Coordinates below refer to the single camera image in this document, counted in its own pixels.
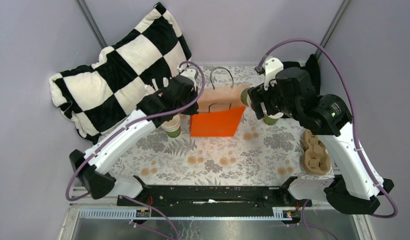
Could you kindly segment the green paper cup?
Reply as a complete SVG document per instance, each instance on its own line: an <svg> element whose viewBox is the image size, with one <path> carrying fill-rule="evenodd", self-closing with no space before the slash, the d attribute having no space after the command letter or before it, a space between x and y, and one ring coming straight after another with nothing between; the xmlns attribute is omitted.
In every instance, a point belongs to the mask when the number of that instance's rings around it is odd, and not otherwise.
<svg viewBox="0 0 410 240"><path fill-rule="evenodd" d="M245 88L242 90L241 95L240 95L240 99L243 105L250 107L251 104L251 100L249 98L249 94L248 94L248 88Z"/></svg>
<svg viewBox="0 0 410 240"><path fill-rule="evenodd" d="M282 112L279 112L279 113L274 114L274 115L268 115L268 114L265 113L264 117L263 117L263 122L264 122L264 124L266 124L268 126L273 126L277 123L277 121L279 119L281 119L283 117L283 115L284 114Z"/></svg>

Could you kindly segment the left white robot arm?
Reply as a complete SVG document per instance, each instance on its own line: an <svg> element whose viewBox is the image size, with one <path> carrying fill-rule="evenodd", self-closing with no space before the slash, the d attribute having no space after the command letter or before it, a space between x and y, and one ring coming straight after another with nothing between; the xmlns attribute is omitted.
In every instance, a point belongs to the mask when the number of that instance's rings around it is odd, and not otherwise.
<svg viewBox="0 0 410 240"><path fill-rule="evenodd" d="M105 196L125 196L137 206L148 199L147 190L136 176L111 173L110 169L123 153L138 140L172 120L177 114L198 112L197 73L188 69L169 80L168 86L145 95L135 110L108 136L85 151L75 149L69 159L74 174L65 191L67 200L75 179L78 179L93 199Z"/></svg>

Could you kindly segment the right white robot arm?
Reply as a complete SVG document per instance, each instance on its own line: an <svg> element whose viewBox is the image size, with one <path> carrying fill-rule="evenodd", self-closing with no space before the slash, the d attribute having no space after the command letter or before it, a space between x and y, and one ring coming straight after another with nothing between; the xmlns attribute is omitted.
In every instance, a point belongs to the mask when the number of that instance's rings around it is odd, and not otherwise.
<svg viewBox="0 0 410 240"><path fill-rule="evenodd" d="M375 215L378 197L388 194L394 183L381 177L369 162L362 162L365 152L354 136L353 117L341 97L317 94L309 73L291 67L278 72L269 85L244 90L241 98L257 119L282 113L298 121L318 137L339 168L339 174L329 179L289 178L279 193L281 203L325 201L343 214Z"/></svg>

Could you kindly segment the orange paper bag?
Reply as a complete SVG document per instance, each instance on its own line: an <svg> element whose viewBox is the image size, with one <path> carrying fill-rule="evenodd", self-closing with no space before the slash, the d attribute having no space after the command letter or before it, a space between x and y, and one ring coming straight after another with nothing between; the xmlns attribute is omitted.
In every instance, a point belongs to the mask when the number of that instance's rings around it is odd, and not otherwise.
<svg viewBox="0 0 410 240"><path fill-rule="evenodd" d="M214 85L214 72L225 70L231 78L229 86ZM206 88L198 100L198 114L190 118L192 137L233 137L238 129L246 106L241 101L241 93L248 84L236 85L231 72L222 66L210 73L211 88Z"/></svg>

